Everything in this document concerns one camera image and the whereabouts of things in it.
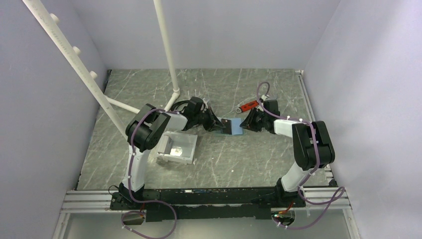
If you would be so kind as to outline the silver credit card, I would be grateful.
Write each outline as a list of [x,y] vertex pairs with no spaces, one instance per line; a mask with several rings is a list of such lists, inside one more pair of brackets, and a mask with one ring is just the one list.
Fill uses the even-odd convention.
[[221,130],[224,134],[232,134],[232,126],[231,120],[229,119],[221,119],[221,123],[224,125],[224,128]]

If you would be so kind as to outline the dark card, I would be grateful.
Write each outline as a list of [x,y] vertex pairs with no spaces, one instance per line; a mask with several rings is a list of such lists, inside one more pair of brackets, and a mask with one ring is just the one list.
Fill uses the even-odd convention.
[[164,146],[164,154],[170,154],[171,153],[171,149],[173,146],[173,140],[171,139],[171,137],[166,136],[165,137],[165,146]]

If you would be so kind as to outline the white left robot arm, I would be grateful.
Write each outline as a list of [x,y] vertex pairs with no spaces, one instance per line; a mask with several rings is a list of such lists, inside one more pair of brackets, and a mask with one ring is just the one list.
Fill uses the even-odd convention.
[[123,202],[130,209],[142,205],[148,157],[164,132],[169,129],[187,131],[198,125],[206,131],[225,128],[212,108],[198,97],[175,102],[169,111],[145,104],[135,115],[125,130],[129,159],[126,174],[118,187]]

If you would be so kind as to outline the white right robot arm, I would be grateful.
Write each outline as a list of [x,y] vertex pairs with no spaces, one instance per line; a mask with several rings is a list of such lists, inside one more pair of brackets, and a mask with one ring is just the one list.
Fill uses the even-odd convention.
[[241,106],[239,111],[249,112],[241,128],[254,132],[265,129],[293,140],[294,163],[275,186],[277,205],[289,205],[318,169],[334,162],[335,152],[325,122],[283,117],[276,100],[253,101]]

